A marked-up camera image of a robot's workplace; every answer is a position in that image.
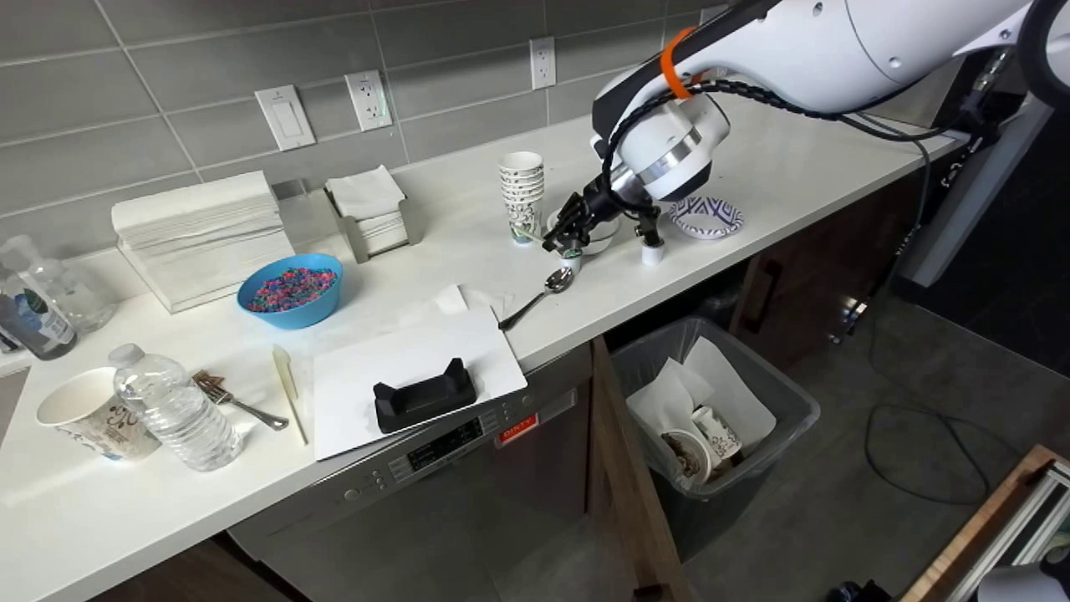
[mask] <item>trash bin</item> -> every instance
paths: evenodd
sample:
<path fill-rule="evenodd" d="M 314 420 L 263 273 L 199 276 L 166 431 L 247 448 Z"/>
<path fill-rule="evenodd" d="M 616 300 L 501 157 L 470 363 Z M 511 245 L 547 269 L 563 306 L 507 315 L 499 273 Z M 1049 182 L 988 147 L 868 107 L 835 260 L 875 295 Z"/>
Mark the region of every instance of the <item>trash bin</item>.
<path fill-rule="evenodd" d="M 819 419 L 819 405 L 791 384 L 781 370 L 762 362 L 754 352 L 740 345 L 733 333 L 719 332 L 706 318 L 673 322 L 612 353 L 622 393 L 653 384 L 667 356 L 685 362 L 690 347 L 706 338 L 728 363 L 740 370 L 744 389 L 777 415 L 777 426 L 727 474 L 699 489 L 675 489 L 660 471 L 653 471 L 666 517 L 673 523 L 679 555 L 690 559 L 706 541 L 723 535 L 753 494 L 768 477 L 768 467 L 790 450 L 790 445 Z"/>

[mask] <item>cup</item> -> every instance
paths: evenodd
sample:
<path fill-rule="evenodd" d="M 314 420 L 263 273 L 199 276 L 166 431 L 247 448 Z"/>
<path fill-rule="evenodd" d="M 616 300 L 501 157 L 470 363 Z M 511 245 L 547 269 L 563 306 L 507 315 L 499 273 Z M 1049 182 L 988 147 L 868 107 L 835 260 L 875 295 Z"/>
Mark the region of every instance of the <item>cup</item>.
<path fill-rule="evenodd" d="M 92 366 L 54 389 L 39 401 L 38 420 L 70 435 L 109 460 L 142 459 L 161 448 L 161 442 L 115 393 L 115 366 Z"/>
<path fill-rule="evenodd" d="M 501 157 L 501 187 L 506 187 L 506 217 L 511 245 L 541 239 L 541 198 L 546 198 L 546 166 L 533 151 L 515 151 Z"/>

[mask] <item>kitchen counter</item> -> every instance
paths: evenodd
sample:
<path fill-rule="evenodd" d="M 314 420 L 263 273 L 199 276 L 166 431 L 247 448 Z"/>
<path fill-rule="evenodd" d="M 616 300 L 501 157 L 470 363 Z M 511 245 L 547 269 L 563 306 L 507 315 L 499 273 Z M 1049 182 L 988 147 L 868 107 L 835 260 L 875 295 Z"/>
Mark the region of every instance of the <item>kitchen counter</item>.
<path fill-rule="evenodd" d="M 523 366 L 547 363 L 918 166 L 912 143 L 874 139 L 744 100 L 727 100 L 727 110 L 737 133 L 719 147 L 706 192 L 733 200 L 744 220 L 743 230 L 728 239 L 667 238 L 667 258 L 660 266 L 643 266 L 637 245 L 622 235 L 584 264 L 569 295 L 546 297 L 507 333 Z M 149 295 L 137 295 L 61 362 L 34 362 L 0 448 L 3 598 L 88 598 L 361 460 L 361 450 L 314 460 L 296 426 L 252 426 L 245 453 L 212 474 L 193 474 L 169 453 L 107 464 L 34 424 L 38 401 L 54 384 L 102 363 L 109 347 L 137 341 L 186 366 L 220 370 L 238 396 L 288 415 L 271 370 L 275 345 L 295 353 L 306 405 L 314 352 L 429 315 L 429 300 L 447 283 L 506 311 L 533 297 L 558 260 L 506 239 L 499 157 L 519 147 L 537 151 L 547 166 L 547 198 L 563 200 L 595 175 L 584 139 L 588 123 L 569 119 L 397 170 L 397 182 L 423 212 L 423 238 L 351 266 L 343 306 L 317 327 L 271 332 L 235 300 L 166 315 Z M 954 138 L 929 139 L 935 157 L 954 147 Z"/>

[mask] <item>wooden cabinet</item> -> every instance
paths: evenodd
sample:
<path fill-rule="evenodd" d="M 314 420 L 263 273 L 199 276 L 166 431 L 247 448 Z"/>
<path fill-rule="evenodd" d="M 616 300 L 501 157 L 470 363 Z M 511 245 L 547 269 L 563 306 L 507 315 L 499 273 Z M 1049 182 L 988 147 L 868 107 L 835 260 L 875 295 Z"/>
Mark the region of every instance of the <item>wooden cabinet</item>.
<path fill-rule="evenodd" d="M 865 200 L 753 258 L 733 333 L 787 366 L 832 345 L 847 297 L 868 300 L 912 224 L 915 182 Z"/>

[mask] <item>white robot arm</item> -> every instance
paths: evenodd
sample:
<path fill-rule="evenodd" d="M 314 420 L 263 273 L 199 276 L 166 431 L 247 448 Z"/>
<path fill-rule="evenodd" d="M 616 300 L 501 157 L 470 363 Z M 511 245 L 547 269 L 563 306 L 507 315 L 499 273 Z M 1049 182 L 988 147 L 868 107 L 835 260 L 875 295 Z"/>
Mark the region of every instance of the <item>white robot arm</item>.
<path fill-rule="evenodd" d="M 1031 90 L 1070 103 L 1065 0 L 748 0 L 597 93 L 591 128 L 604 175 L 581 203 L 569 200 L 546 247 L 581 247 L 597 220 L 706 182 L 713 100 L 667 79 L 719 76 L 800 114 L 844 115 L 988 47 L 1021 47 Z"/>

